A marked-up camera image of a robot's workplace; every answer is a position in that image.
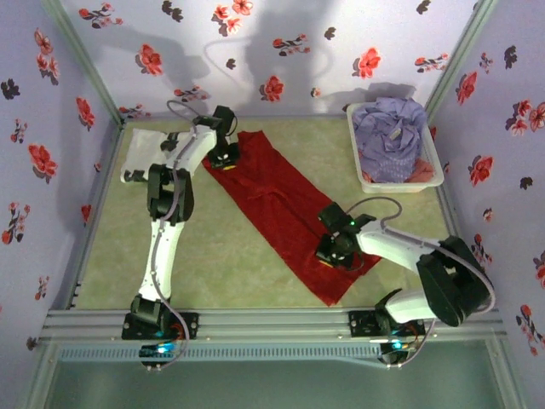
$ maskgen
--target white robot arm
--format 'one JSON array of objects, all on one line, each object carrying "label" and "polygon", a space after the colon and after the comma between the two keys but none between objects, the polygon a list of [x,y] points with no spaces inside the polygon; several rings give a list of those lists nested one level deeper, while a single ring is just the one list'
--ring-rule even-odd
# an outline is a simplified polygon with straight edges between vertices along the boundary
[{"label": "white robot arm", "polygon": [[[216,133],[207,126],[198,125],[197,134],[190,135],[185,140],[179,141],[176,149],[172,152],[170,159],[164,165],[164,167],[156,167],[155,169],[166,169],[168,172],[183,170],[181,175],[181,182],[186,183],[184,175],[188,174],[189,178],[195,173],[195,169],[201,163],[203,158],[208,152],[210,152],[216,144]],[[155,179],[151,176],[150,183],[154,183]],[[189,194],[184,186],[185,190],[183,195]],[[165,200],[165,204],[170,205],[171,201]],[[152,217],[152,240],[150,244],[150,250],[147,257],[146,274],[142,280],[141,287],[138,294],[143,299],[155,302],[160,297],[152,281],[152,256],[155,254],[154,267],[156,272],[156,281],[158,287],[165,298],[170,298],[170,275],[172,273],[172,265],[176,253],[176,246],[181,231],[183,230],[186,222],[183,220],[176,222],[168,222],[163,224],[163,231],[161,232],[162,238],[158,243],[158,247],[154,253],[154,247],[156,244],[159,229],[161,228],[161,220],[158,218],[158,213],[155,217]]]},{"label": "white robot arm", "polygon": [[[168,339],[178,336],[172,326],[179,325],[165,306],[171,296],[170,276],[176,247],[194,207],[192,176],[207,157],[213,168],[233,167],[238,144],[229,143],[234,113],[218,106],[211,117],[193,120],[193,132],[180,133],[165,164],[153,164],[147,180],[147,209],[152,218],[152,240],[146,273],[130,313],[125,316],[122,339]],[[174,184],[173,190],[164,187]]]},{"label": "white robot arm", "polygon": [[463,240],[424,239],[386,228],[374,217],[352,219],[337,203],[320,212],[326,234],[317,257],[332,267],[350,268],[359,253],[381,256],[418,274],[422,289],[396,290],[377,305],[385,328],[409,321],[439,319],[459,326],[470,314],[494,303],[494,291]]}]

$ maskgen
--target red towel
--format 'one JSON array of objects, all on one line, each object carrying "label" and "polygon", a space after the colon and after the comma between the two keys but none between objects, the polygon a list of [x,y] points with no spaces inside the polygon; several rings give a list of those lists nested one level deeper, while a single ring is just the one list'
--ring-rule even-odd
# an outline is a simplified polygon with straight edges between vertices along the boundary
[{"label": "red towel", "polygon": [[238,134],[240,160],[230,170],[206,170],[223,186],[284,262],[327,305],[339,302],[350,285],[381,259],[364,255],[355,271],[327,267],[314,255],[327,233],[318,213],[332,200],[293,167],[259,132]]}]

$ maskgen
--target laundry basket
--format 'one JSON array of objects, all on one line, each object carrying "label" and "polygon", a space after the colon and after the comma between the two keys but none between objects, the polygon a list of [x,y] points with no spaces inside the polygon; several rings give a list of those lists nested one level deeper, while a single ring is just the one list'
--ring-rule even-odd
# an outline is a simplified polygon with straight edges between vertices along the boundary
[{"label": "laundry basket", "polygon": [[361,164],[359,163],[358,145],[356,143],[356,136],[354,133],[354,124],[352,121],[353,113],[359,107],[373,107],[373,102],[363,102],[358,104],[351,104],[347,108],[348,116],[348,128],[350,129],[350,139],[352,141],[352,150],[354,154],[354,162],[356,164],[356,171],[358,172],[358,179],[361,183],[361,187],[366,193],[417,193],[426,187],[440,186],[445,180],[445,175],[441,169],[441,163],[433,144],[432,134],[429,132],[429,128],[424,127],[424,133],[422,135],[422,152],[420,158],[430,163],[433,166],[433,177],[429,181],[425,182],[406,182],[406,183],[372,183],[366,181],[361,171]]}]

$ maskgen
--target lavender wall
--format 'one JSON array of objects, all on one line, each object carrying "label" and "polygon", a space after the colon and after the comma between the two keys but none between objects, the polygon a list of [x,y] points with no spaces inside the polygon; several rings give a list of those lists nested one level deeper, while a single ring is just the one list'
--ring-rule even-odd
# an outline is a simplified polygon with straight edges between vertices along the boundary
[{"label": "lavender wall", "polygon": [[545,3],[500,2],[433,119],[463,235],[545,407]]},{"label": "lavender wall", "polygon": [[125,115],[343,114],[380,95],[425,104],[476,0],[58,0]]},{"label": "lavender wall", "polygon": [[0,407],[11,408],[113,125],[39,2],[3,7],[0,42]]}]

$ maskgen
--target purple clothing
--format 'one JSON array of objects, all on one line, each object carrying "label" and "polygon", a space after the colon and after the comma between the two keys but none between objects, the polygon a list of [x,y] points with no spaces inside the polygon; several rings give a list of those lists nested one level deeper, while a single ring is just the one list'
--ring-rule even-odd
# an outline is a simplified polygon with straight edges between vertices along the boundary
[{"label": "purple clothing", "polygon": [[352,116],[361,170],[377,183],[403,183],[422,151],[427,114],[412,99],[377,98]]}]

